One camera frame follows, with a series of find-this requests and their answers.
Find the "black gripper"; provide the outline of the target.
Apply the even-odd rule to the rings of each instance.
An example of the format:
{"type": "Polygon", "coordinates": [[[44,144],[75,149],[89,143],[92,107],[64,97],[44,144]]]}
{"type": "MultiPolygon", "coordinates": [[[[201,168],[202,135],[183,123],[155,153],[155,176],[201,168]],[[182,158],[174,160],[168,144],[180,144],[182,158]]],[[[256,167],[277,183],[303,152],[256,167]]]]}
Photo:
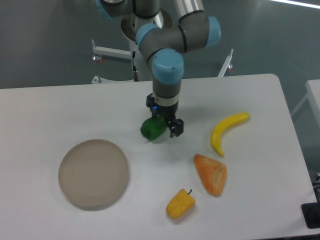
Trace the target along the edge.
{"type": "Polygon", "coordinates": [[[174,98],[154,97],[149,94],[146,97],[146,106],[154,119],[157,116],[163,117],[167,121],[167,127],[170,131],[170,137],[178,137],[184,132],[184,121],[176,118],[179,101],[174,98]]]}

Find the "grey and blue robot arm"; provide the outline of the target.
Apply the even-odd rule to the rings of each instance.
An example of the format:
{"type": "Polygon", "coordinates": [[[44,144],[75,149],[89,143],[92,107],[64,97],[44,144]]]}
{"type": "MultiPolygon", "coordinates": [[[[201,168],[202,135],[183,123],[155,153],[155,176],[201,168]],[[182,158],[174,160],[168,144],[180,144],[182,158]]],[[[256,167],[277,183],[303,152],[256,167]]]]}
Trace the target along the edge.
{"type": "Polygon", "coordinates": [[[176,118],[185,72],[182,55],[219,42],[221,26],[217,18],[206,14],[200,0],[174,1],[178,25],[169,28],[152,22],[161,11],[159,0],[98,0],[96,5],[106,19],[134,15],[146,21],[135,24],[134,37],[152,79],[146,106],[153,118],[163,117],[172,137],[178,137],[184,131],[183,120],[176,118]]]}

